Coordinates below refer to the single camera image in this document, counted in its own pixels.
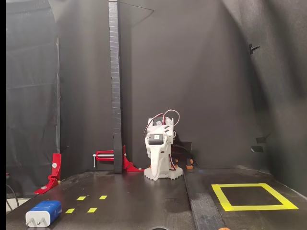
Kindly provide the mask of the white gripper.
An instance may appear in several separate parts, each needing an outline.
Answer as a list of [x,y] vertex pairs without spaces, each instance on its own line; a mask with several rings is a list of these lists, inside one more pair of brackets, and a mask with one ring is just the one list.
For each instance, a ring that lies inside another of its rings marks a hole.
[[[152,180],[157,180],[166,172],[165,153],[169,152],[169,138],[166,134],[147,134],[144,140],[147,154],[151,154],[151,168],[146,169],[146,176]],[[159,159],[158,152],[152,151],[155,147],[161,150]]]

